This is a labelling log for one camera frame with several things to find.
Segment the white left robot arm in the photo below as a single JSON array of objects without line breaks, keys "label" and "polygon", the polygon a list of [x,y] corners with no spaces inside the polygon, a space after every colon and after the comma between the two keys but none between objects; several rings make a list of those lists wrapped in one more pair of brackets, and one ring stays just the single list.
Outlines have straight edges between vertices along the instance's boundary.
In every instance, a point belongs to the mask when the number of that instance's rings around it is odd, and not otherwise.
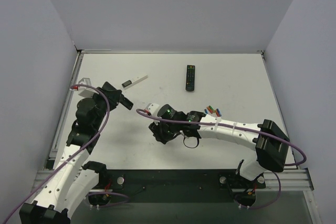
[{"label": "white left robot arm", "polygon": [[56,168],[34,189],[35,198],[21,206],[22,223],[70,223],[88,192],[109,182],[106,165],[87,159],[110,112],[119,104],[131,110],[133,103],[108,82],[98,88],[79,83],[72,89],[82,97],[77,103],[76,119]]}]

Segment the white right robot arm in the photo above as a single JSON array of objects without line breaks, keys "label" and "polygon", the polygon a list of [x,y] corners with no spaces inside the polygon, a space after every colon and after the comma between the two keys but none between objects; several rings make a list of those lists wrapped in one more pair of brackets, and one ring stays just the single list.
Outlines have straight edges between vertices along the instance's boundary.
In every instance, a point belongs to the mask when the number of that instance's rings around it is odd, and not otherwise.
[{"label": "white right robot arm", "polygon": [[242,159],[236,170],[244,179],[253,181],[267,170],[275,173],[284,170],[289,139],[274,121],[239,123],[204,112],[184,113],[169,104],[159,106],[153,103],[145,108],[145,113],[154,117],[149,129],[155,139],[163,144],[178,136],[197,140],[213,138],[252,150],[253,154]]}]

